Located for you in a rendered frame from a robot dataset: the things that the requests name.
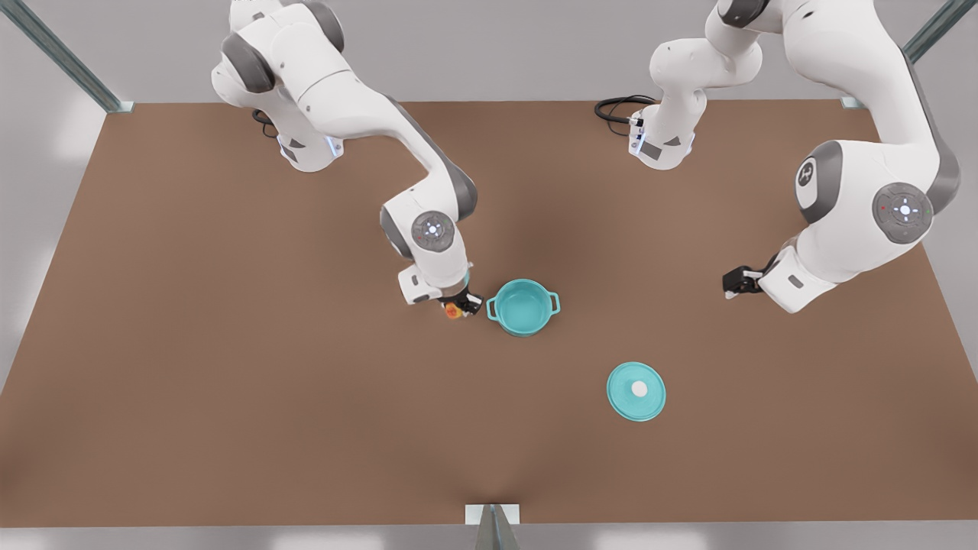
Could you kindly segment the silver frame post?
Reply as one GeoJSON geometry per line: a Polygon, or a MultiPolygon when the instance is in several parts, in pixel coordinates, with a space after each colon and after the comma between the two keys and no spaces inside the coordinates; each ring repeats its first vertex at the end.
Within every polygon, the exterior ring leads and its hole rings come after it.
{"type": "Polygon", "coordinates": [[[518,504],[465,505],[465,525],[478,526],[474,550],[521,550],[513,531],[519,524],[518,504]]]}
{"type": "Polygon", "coordinates": [[[107,114],[130,114],[134,111],[135,104],[119,100],[24,1],[0,0],[0,12],[107,114]]]}
{"type": "Polygon", "coordinates": [[[930,98],[978,98],[978,0],[876,0],[876,10],[930,98]]]}

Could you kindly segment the teal lid with white knob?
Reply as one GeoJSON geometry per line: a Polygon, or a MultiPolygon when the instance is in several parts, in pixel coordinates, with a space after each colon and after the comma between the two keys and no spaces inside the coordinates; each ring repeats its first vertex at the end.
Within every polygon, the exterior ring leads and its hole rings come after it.
{"type": "Polygon", "coordinates": [[[629,361],[619,364],[607,379],[607,399],[612,409],[631,422],[653,420],[665,408],[664,380],[649,365],[629,361]]]}

